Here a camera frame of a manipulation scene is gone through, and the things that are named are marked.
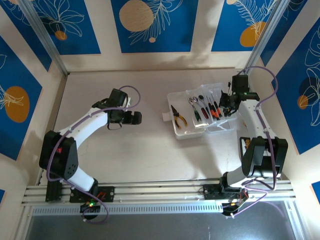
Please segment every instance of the plastic container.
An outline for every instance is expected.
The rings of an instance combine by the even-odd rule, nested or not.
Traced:
[[[223,89],[223,86],[224,85],[222,83],[207,84],[193,90],[172,92],[168,94],[167,98],[169,103],[170,116],[174,128],[174,133],[178,140],[198,138],[201,137],[204,132],[213,134],[234,129],[234,125],[230,124],[230,120],[236,119],[236,114],[233,114],[230,117],[224,117],[223,110],[220,108],[219,110],[222,116],[219,116],[219,120],[212,118],[210,112],[207,119],[201,110],[201,108],[206,109],[205,107],[207,107],[209,110],[208,102],[214,105],[214,100],[216,104],[219,105],[221,90]],[[202,95],[204,98],[204,104],[199,100],[200,95]],[[201,121],[197,120],[194,109],[189,103],[189,100],[193,100],[194,97],[198,98],[198,104],[193,101],[193,106],[200,115]],[[179,118],[177,119],[177,122],[181,126],[181,129],[176,126],[175,117],[173,115],[171,105],[181,116],[185,118],[187,126],[185,126],[183,121]]]

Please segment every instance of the cable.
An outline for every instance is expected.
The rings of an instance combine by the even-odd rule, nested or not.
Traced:
[[[137,94],[138,94],[138,102],[137,102],[135,105],[129,106],[129,107],[107,107],[107,108],[103,108],[103,109],[100,109],[100,110],[97,110],[97,111],[93,112],[91,115],[87,115],[87,116],[85,116],[84,118],[80,119],[77,123],[75,123],[75,124],[70,128],[70,130],[67,130],[67,131],[65,132],[65,134],[62,135],[62,136],[60,137],[60,139],[58,140],[58,142],[55,144],[55,146],[54,146],[54,148],[53,148],[53,150],[52,150],[52,153],[51,153],[51,155],[50,155],[47,168],[46,168],[46,178],[48,179],[48,181],[54,182],[54,181],[61,181],[61,180],[63,180],[66,184],[70,185],[72,188],[75,188],[75,189],[77,189],[78,191],[82,192],[83,194],[86,194],[86,195],[88,195],[89,197],[95,199],[96,201],[98,201],[98,202],[105,208],[106,213],[107,213],[107,214],[106,214],[106,217],[105,217],[102,221],[97,221],[97,222],[86,220],[86,222],[91,223],[91,224],[101,224],[101,223],[104,223],[104,222],[108,219],[108,217],[109,217],[108,207],[107,207],[99,198],[95,197],[94,195],[92,195],[91,193],[89,193],[89,192],[87,192],[87,191],[82,190],[81,188],[79,188],[79,187],[77,187],[77,186],[74,186],[72,183],[68,182],[67,180],[64,180],[64,179],[62,179],[62,178],[51,178],[51,177],[50,177],[50,169],[51,169],[51,165],[52,165],[54,156],[55,156],[55,154],[56,154],[56,152],[57,152],[57,149],[58,149],[60,143],[62,142],[62,140],[63,140],[68,134],[70,134],[76,127],[78,127],[80,124],[82,124],[84,121],[86,121],[87,119],[93,117],[94,115],[99,114],[99,113],[104,112],[104,111],[109,111],[109,110],[128,110],[128,109],[132,109],[132,108],[136,107],[136,106],[140,103],[140,101],[141,101],[141,94],[140,94],[140,92],[138,91],[138,89],[136,89],[134,86],[125,85],[125,86],[120,87],[119,90],[121,90],[121,89],[123,89],[123,88],[132,88],[132,89],[134,89],[134,90],[137,92]]]
[[[246,190],[253,190],[253,191],[257,191],[257,192],[261,192],[261,193],[264,193],[264,195],[262,197],[260,197],[258,200],[256,200],[255,202],[253,202],[252,204],[250,204],[249,206],[245,207],[244,209],[242,209],[241,211],[235,213],[235,214],[231,214],[230,217],[234,218],[236,215],[244,212],[245,210],[247,210],[248,208],[251,208],[252,206],[254,206],[255,204],[257,204],[258,202],[260,202],[262,199],[264,199],[267,195],[268,195],[268,191],[266,190],[263,190],[263,189],[258,189],[258,188],[251,188],[251,187],[247,187],[247,185],[251,184],[251,183],[256,183],[256,182],[259,182],[261,184],[263,184],[264,186],[266,186],[267,188],[269,188],[270,190],[274,191],[276,190],[277,188],[277,170],[276,170],[276,160],[275,160],[275,152],[274,152],[274,147],[273,147],[273,144],[272,144],[272,140],[271,140],[271,136],[269,134],[269,131],[267,129],[267,125],[264,121],[264,119],[262,118],[260,112],[259,112],[259,107],[262,103],[266,102],[267,100],[269,100],[270,98],[272,98],[274,95],[276,95],[277,91],[278,91],[278,87],[279,87],[279,83],[278,83],[278,79],[276,77],[276,75],[271,71],[269,70],[268,68],[266,67],[263,67],[263,66],[249,66],[243,70],[241,70],[237,75],[240,75],[241,73],[244,73],[246,70],[248,69],[263,69],[263,70],[266,70],[267,72],[269,72],[274,81],[275,81],[275,89],[274,89],[274,92],[266,97],[265,99],[261,100],[256,106],[255,106],[255,112],[263,126],[263,129],[265,130],[265,135],[268,139],[268,143],[269,143],[269,147],[270,147],[270,153],[271,153],[271,165],[272,165],[272,175],[273,175],[273,186],[270,186],[269,184],[261,181],[261,180],[257,180],[257,179],[252,179],[252,180],[249,180],[249,181],[246,181],[246,182],[243,182],[242,183],[242,187]]]

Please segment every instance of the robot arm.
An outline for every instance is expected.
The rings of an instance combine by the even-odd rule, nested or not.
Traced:
[[[131,111],[124,111],[122,109],[104,110],[114,107],[128,107],[130,102],[131,99],[125,92],[113,89],[109,98],[95,103],[86,115],[76,121],[76,123],[79,123],[84,118],[90,116],[73,131],[71,131],[71,129],[72,126],[74,126],[74,123],[58,132],[49,131],[46,133],[43,140],[39,166],[43,169],[47,169],[50,155],[58,140],[67,131],[71,131],[62,140],[54,154],[50,175],[67,180],[74,186],[86,192],[93,192],[93,188],[98,186],[98,181],[79,167],[78,148],[92,133],[106,124],[140,124],[142,121],[142,114],[140,112],[136,111],[134,112],[134,115],[132,115]]]
[[[247,75],[232,77],[232,94],[221,92],[219,107],[223,108],[224,116],[239,112],[243,117],[249,137],[240,138],[241,166],[225,172],[219,184],[205,184],[203,190],[206,200],[234,198],[243,191],[243,183],[254,179],[273,177],[271,148],[274,152],[276,177],[280,177],[284,166],[288,143],[279,139],[271,130],[261,107],[257,93],[250,92]],[[272,146],[266,134],[271,138]]]

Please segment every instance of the white table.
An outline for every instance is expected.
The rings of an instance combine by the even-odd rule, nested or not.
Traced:
[[[172,122],[164,122],[162,113],[169,111],[169,93],[210,83],[225,83],[228,89],[227,82],[236,73],[236,69],[72,73],[54,130],[74,123],[92,104],[108,98],[113,88],[132,85],[141,93],[134,110],[142,113],[142,123],[115,131],[98,129],[78,149],[81,168],[99,183],[219,178],[241,165],[239,137],[248,135],[241,117],[234,123],[237,130],[177,140]],[[135,91],[123,90],[134,104]]]

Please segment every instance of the white wall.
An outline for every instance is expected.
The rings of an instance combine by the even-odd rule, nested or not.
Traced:
[[[6,240],[12,234],[26,186],[35,184],[42,141],[62,75],[54,64],[49,72],[44,69],[1,7],[0,36],[42,85],[17,161],[0,154],[0,189],[6,192],[0,206],[0,239]]]
[[[223,0],[199,0],[191,52],[121,53],[110,0],[85,0],[101,54],[64,55],[70,72],[242,68],[251,51],[211,52]]]
[[[319,0],[308,0],[266,67],[277,74],[319,17]],[[273,92],[271,86],[273,78],[268,72],[255,69],[251,72],[249,79],[254,91],[258,92],[261,99]],[[311,238],[319,239],[320,204],[313,195],[310,186],[312,183],[320,181],[320,145],[299,155],[278,99],[271,98],[262,106],[262,110],[277,136],[288,141],[283,173],[293,185],[298,206]]]

